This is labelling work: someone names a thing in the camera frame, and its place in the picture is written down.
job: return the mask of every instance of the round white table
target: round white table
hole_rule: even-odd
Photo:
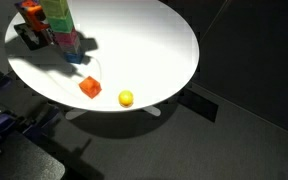
[[[154,111],[154,104],[177,93],[193,76],[199,60],[197,39],[167,5],[157,0],[67,1],[76,30],[89,39],[82,44],[92,40],[97,45],[85,53],[82,64],[67,63],[54,45],[30,51],[14,30],[14,25],[24,23],[20,14],[6,32],[5,50],[12,69],[43,96],[77,108],[77,114]],[[102,87],[94,99],[78,86],[87,76]],[[134,94],[128,108],[118,102],[124,89]]]

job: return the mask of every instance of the green block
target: green block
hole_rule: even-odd
[[[46,17],[65,18],[69,11],[66,0],[40,0]]]
[[[47,21],[54,32],[70,33],[74,26],[70,11],[67,11],[65,18],[47,17]]]

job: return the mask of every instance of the yellow ball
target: yellow ball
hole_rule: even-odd
[[[118,101],[124,107],[129,107],[133,104],[133,94],[131,91],[124,90],[118,96]]]

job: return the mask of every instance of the blue block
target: blue block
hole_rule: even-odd
[[[84,57],[84,53],[79,54],[64,53],[64,57],[66,61],[69,63],[81,64],[82,59]]]

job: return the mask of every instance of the gray carpet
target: gray carpet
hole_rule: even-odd
[[[23,96],[7,100],[15,111],[29,114],[46,101],[15,82],[7,92]],[[81,160],[87,166],[80,172],[94,179],[288,180],[288,132],[199,86],[192,91],[219,105],[215,123],[173,101],[159,105],[160,118],[143,111],[89,112],[51,127],[47,146],[55,143],[57,155],[65,150],[63,161],[74,166]]]

